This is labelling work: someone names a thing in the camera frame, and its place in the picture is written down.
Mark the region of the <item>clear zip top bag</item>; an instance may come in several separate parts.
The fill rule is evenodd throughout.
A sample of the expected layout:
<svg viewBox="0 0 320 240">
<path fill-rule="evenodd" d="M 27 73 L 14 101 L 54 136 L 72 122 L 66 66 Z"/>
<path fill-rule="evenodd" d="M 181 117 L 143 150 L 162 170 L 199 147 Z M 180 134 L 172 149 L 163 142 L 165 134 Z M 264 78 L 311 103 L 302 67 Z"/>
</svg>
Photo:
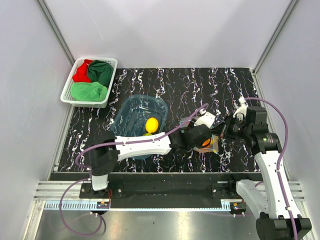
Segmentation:
<svg viewBox="0 0 320 240">
<path fill-rule="evenodd" d="M 211 132 L 213 129 L 214 116 L 211 113 L 204 113 L 187 120 L 182 118 L 180 123 L 181 132 L 186 137 L 186 143 L 192 150 L 199 153 L 217 153 L 219 151 L 218 136 Z"/>
</svg>

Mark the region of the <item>yellow fake lemon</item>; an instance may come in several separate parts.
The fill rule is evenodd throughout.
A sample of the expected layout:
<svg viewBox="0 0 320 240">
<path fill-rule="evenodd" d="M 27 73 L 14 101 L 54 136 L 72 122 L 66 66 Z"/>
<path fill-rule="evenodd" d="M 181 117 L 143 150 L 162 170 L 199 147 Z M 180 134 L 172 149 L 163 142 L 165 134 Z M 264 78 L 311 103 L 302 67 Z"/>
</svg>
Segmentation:
<svg viewBox="0 0 320 240">
<path fill-rule="evenodd" d="M 159 122 L 155 117 L 151 117 L 146 121 L 145 130 L 147 133 L 154 134 L 159 128 Z"/>
</svg>

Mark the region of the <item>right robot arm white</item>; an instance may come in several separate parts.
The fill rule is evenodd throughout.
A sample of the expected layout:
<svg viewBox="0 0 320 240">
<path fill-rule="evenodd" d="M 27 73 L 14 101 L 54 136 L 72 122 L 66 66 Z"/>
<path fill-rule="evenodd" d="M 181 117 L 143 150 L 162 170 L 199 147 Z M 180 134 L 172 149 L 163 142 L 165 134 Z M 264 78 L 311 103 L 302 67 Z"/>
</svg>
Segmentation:
<svg viewBox="0 0 320 240">
<path fill-rule="evenodd" d="M 312 229 L 311 220 L 302 217 L 292 196 L 282 164 L 284 148 L 276 133 L 270 132 L 267 111 L 250 106 L 240 111 L 242 120 L 229 115 L 212 129 L 221 139 L 242 139 L 259 166 L 265 195 L 252 180 L 233 181 L 227 185 L 228 195 L 241 197 L 250 208 L 261 240 L 301 240 Z"/>
</svg>

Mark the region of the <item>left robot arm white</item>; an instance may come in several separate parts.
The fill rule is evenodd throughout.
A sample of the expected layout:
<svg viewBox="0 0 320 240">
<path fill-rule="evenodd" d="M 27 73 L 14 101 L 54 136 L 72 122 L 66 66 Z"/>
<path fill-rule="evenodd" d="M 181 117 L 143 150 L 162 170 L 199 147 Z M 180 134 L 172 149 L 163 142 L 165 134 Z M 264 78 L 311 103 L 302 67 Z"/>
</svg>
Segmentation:
<svg viewBox="0 0 320 240">
<path fill-rule="evenodd" d="M 111 139 L 89 147 L 91 167 L 90 192 L 97 198 L 108 193 L 108 175 L 116 163 L 127 158 L 145 155 L 167 155 L 185 152 L 194 148 L 202 149 L 210 145 L 212 130 L 205 124 L 179 127 L 169 132 L 155 135 L 122 137 L 111 135 Z"/>
</svg>

